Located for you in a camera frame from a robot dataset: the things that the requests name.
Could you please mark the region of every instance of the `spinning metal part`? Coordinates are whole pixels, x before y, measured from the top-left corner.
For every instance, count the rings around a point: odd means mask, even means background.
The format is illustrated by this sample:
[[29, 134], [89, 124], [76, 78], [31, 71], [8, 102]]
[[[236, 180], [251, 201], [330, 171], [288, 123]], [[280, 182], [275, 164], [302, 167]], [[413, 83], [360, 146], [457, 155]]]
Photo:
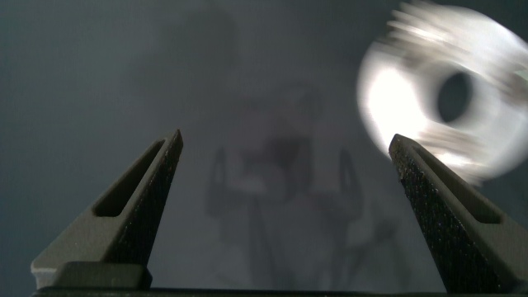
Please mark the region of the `spinning metal part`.
[[[528, 45], [478, 12], [429, 2], [402, 4], [388, 37], [361, 66], [358, 105], [378, 148], [395, 134], [415, 139], [478, 185], [528, 154]], [[436, 98], [446, 79], [470, 77], [467, 111], [445, 123]]]

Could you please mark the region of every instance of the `dark gray surface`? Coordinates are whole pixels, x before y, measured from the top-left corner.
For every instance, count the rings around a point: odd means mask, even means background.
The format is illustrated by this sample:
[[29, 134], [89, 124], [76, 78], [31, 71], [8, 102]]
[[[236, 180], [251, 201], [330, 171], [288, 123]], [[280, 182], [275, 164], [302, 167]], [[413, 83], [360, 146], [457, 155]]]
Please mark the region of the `dark gray surface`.
[[[526, 40], [525, 4], [466, 3]], [[153, 286], [443, 291], [355, 102], [397, 5], [0, 2], [0, 295], [33, 291], [31, 260], [175, 128]], [[235, 196], [211, 190], [222, 151]], [[525, 226], [526, 171], [483, 189]]]

